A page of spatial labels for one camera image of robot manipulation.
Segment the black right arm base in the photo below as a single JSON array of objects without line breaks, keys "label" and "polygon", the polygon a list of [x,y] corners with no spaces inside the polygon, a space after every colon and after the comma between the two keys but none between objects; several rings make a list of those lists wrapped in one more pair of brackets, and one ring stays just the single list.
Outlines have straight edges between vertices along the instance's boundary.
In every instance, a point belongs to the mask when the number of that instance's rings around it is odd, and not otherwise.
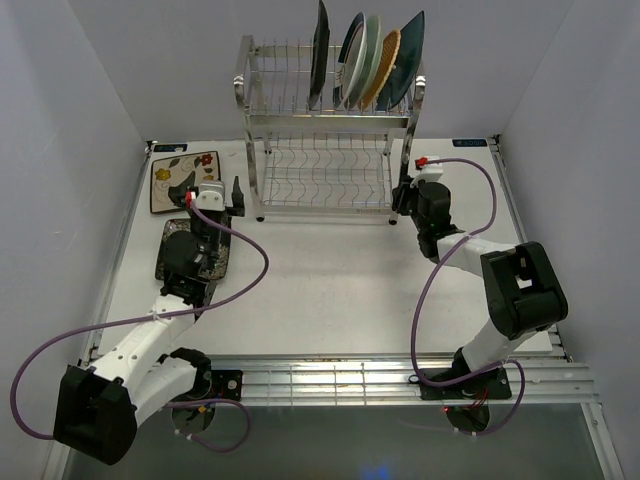
[{"label": "black right arm base", "polygon": [[408,383],[419,387],[422,400],[508,400],[512,397],[506,369],[502,364],[492,370],[484,369],[473,378],[449,386],[426,385],[415,373],[408,377]]}]

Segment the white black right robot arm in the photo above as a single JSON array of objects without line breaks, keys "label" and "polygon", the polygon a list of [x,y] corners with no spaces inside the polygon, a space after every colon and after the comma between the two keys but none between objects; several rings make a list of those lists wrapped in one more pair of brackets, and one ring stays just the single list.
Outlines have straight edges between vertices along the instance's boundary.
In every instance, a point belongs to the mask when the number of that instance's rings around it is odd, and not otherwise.
[{"label": "white black right robot arm", "polygon": [[[425,178],[404,176],[393,190],[393,209],[411,218],[422,255],[435,264],[420,294],[410,334],[410,356],[418,382],[474,397],[488,384],[487,372],[504,365],[526,340],[568,315],[568,301],[549,257],[538,242],[496,243],[460,230],[450,213],[451,191]],[[421,308],[436,275],[455,267],[483,280],[489,319],[451,367],[427,377],[417,363],[416,338]]]}]

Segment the light green floral plate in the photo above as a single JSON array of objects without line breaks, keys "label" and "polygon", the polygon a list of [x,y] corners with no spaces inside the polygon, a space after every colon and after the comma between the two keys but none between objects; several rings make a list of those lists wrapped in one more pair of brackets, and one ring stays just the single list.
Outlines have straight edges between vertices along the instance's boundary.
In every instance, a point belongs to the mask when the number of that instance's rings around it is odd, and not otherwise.
[{"label": "light green floral plate", "polygon": [[366,52],[362,61],[360,76],[351,90],[347,107],[355,109],[364,103],[364,95],[368,91],[376,75],[382,51],[381,20],[379,15],[371,15],[366,21]]}]

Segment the dark teal square plate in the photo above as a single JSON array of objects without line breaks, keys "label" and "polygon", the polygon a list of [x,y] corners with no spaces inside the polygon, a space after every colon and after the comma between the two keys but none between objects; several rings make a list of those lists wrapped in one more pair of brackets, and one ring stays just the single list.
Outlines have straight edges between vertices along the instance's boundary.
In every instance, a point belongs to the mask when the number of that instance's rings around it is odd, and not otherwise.
[{"label": "dark teal square plate", "polygon": [[377,98],[376,110],[395,108],[406,95],[422,60],[425,13],[420,11],[401,30],[394,69]]}]

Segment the black square floral plate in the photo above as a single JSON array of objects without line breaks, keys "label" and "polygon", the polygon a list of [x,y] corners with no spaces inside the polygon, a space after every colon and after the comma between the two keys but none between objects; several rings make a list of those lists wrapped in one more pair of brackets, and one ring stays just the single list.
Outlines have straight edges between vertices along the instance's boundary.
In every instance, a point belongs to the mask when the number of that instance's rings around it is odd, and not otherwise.
[{"label": "black square floral plate", "polygon": [[[188,219],[169,219],[166,221],[161,243],[157,254],[155,266],[155,279],[164,280],[165,260],[170,257],[176,247],[178,241],[183,243],[187,237],[191,237],[191,222]],[[207,263],[201,262],[198,270],[198,277],[207,281],[218,281],[226,276],[229,262],[231,235],[227,233],[219,234],[218,249],[215,254],[211,255]]]},{"label": "black square floral plate", "polygon": [[307,106],[313,110],[319,102],[326,80],[329,54],[330,28],[327,9],[323,0],[318,1],[318,15],[312,43],[310,90]]}]

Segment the white plate teal red rim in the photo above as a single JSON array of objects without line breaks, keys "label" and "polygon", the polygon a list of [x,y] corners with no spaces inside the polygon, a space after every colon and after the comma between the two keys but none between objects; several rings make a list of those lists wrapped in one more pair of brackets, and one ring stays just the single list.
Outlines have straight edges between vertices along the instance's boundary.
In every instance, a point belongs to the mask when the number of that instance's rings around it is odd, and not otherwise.
[{"label": "white plate teal red rim", "polygon": [[356,14],[344,37],[334,75],[333,106],[340,108],[348,102],[361,74],[367,48],[365,15]]}]

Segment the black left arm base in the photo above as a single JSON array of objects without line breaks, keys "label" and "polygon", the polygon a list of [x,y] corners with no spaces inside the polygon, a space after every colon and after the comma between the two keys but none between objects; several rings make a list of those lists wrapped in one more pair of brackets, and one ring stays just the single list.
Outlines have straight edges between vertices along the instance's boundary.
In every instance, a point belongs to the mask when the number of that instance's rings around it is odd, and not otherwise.
[{"label": "black left arm base", "polygon": [[195,369],[191,388],[174,401],[195,401],[207,398],[241,399],[243,372],[241,370],[215,370],[211,359],[195,349],[178,348],[169,354],[172,359],[187,362]]}]

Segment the woven bamboo round plate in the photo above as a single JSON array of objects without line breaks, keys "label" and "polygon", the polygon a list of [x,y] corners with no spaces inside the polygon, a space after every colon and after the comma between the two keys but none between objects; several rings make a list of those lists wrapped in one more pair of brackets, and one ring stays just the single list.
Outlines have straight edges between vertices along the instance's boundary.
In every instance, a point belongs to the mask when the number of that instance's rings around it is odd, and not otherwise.
[{"label": "woven bamboo round plate", "polygon": [[382,51],[377,71],[368,90],[360,100],[360,109],[366,110],[377,98],[385,85],[389,75],[394,69],[396,57],[399,52],[401,43],[401,31],[399,29],[391,30],[382,42]]}]

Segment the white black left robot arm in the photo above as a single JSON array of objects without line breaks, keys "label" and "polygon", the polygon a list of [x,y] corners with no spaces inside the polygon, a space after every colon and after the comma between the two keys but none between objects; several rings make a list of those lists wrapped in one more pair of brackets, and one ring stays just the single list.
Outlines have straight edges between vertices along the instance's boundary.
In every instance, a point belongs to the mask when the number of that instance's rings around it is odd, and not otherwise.
[{"label": "white black left robot arm", "polygon": [[113,465],[157,410],[175,399],[200,400],[211,392],[210,359],[175,342],[210,305],[224,275],[231,236],[219,228],[245,213],[238,182],[229,201],[224,194],[218,180],[170,188],[176,205],[199,211],[164,228],[156,261],[162,286],[150,309],[152,319],[136,325],[88,367],[67,368],[57,402],[56,441]]}]

